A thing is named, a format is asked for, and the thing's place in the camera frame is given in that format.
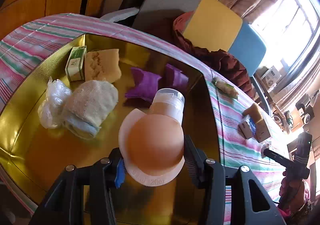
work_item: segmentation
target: yellow board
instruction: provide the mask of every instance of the yellow board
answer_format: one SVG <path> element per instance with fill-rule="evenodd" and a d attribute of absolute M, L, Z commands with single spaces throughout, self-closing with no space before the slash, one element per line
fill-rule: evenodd
<path fill-rule="evenodd" d="M 183 36 L 194 46 L 209 51 L 228 51 L 242 25 L 242 19 L 217 0 L 201 0 Z"/>

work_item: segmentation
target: blue chair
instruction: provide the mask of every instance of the blue chair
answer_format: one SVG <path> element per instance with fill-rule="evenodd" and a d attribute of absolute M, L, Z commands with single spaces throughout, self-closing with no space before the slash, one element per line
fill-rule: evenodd
<path fill-rule="evenodd" d="M 271 116 L 270 106 L 260 85 L 253 76 L 266 54 L 266 50 L 266 45 L 261 36 L 251 25 L 243 21 L 240 31 L 228 52 L 236 57 L 247 69 L 250 80 L 261 99 L 265 112 Z"/>

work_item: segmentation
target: small box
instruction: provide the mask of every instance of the small box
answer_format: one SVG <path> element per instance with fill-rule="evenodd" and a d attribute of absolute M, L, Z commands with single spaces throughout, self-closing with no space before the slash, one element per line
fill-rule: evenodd
<path fill-rule="evenodd" d="M 253 138 L 256 132 L 256 126 L 249 115 L 246 115 L 239 123 L 240 129 L 246 139 Z"/>
<path fill-rule="evenodd" d="M 78 46 L 71 49 L 65 69 L 69 82 L 84 80 L 83 61 L 86 53 L 87 46 Z"/>
<path fill-rule="evenodd" d="M 267 70 L 266 73 L 261 77 L 262 80 L 264 79 L 269 88 L 271 88 L 272 85 L 274 85 L 280 78 L 281 74 L 274 66 Z"/>

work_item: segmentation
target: black handle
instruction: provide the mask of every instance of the black handle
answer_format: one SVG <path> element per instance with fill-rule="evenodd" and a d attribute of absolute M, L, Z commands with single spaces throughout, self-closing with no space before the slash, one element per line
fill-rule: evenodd
<path fill-rule="evenodd" d="M 106 170 L 111 168 L 111 165 L 111 160 L 104 158 L 91 167 L 89 208 L 92 225 L 116 225 L 111 192 L 106 177 Z"/>
<path fill-rule="evenodd" d="M 83 185 L 77 182 L 80 172 L 74 165 L 66 167 L 45 195 L 29 225 L 83 224 Z"/>
<path fill-rule="evenodd" d="M 232 202 L 235 198 L 235 202 L 242 203 L 243 207 L 235 210 L 235 215 L 231 217 L 232 224 L 241 224 L 240 221 L 245 225 L 285 224 L 269 194 L 249 167 L 242 165 L 238 169 L 236 183 L 237 192 L 232 190 Z"/>
<path fill-rule="evenodd" d="M 213 159 L 206 159 L 208 177 L 199 225 L 222 225 L 224 219 L 226 177 L 224 167 Z"/>
<path fill-rule="evenodd" d="M 294 169 L 297 165 L 295 162 L 291 161 L 290 159 L 288 159 L 284 156 L 281 156 L 280 154 L 278 154 L 268 148 L 266 148 L 263 151 L 263 154 L 266 157 L 269 157 L 270 159 L 275 160 L 277 163 L 281 164 L 282 166 L 284 166 L 288 169 Z"/>

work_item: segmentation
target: purple cloth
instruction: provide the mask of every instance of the purple cloth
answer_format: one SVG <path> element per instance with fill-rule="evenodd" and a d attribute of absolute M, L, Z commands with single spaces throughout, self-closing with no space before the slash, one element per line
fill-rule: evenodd
<path fill-rule="evenodd" d="M 153 98 L 158 91 L 158 83 L 161 76 L 151 72 L 143 71 L 139 68 L 132 67 L 131 73 L 135 86 L 128 90 L 124 95 L 127 99 L 141 98 L 152 103 Z"/>
<path fill-rule="evenodd" d="M 167 63 L 165 66 L 166 84 L 168 88 L 184 92 L 188 86 L 189 78 L 182 73 L 182 70 Z"/>

